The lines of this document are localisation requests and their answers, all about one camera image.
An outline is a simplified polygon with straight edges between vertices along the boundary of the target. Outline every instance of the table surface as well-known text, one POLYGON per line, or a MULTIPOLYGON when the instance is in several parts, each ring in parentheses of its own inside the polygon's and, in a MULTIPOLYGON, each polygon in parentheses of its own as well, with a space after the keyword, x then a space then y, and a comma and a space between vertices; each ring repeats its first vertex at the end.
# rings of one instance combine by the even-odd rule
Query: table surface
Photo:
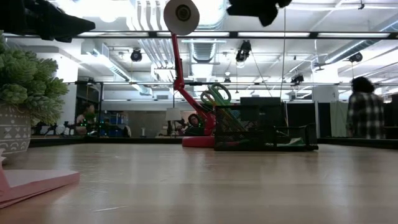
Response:
POLYGON ((7 169, 71 169, 79 184, 0 210, 0 223, 397 223, 398 151, 215 152, 179 145, 29 149, 7 169))

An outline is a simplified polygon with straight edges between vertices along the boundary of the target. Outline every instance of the plant pot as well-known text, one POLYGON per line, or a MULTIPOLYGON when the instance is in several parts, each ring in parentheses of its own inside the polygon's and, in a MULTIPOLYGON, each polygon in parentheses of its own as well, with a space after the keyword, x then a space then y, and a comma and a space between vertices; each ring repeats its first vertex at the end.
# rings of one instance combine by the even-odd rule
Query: plant pot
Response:
POLYGON ((30 143, 30 128, 27 110, 0 102, 0 150, 4 150, 4 163, 10 163, 26 152, 30 143))

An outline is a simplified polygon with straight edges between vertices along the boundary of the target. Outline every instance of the black mesh desk organizer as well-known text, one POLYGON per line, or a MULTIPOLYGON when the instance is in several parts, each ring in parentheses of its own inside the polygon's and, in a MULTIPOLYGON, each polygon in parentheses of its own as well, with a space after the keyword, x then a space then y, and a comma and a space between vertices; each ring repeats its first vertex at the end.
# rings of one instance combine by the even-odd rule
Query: black mesh desk organizer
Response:
POLYGON ((313 151, 315 124, 287 127, 283 105, 216 107, 216 151, 313 151))

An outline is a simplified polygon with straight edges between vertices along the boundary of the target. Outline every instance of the plaid shirt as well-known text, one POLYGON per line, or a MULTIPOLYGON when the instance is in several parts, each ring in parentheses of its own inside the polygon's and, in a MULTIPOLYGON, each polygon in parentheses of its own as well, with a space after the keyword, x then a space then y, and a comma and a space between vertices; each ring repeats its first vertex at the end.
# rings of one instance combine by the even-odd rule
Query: plaid shirt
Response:
POLYGON ((348 102, 347 129, 354 138, 384 138, 383 100, 373 93, 354 93, 348 102))

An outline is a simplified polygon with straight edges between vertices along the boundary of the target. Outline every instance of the pink notebook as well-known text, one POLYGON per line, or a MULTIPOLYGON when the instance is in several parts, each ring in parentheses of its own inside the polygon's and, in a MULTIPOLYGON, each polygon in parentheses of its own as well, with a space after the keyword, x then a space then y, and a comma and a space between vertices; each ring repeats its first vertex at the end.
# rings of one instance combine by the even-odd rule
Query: pink notebook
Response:
POLYGON ((0 151, 0 208, 78 182, 79 172, 70 170, 3 170, 0 151))

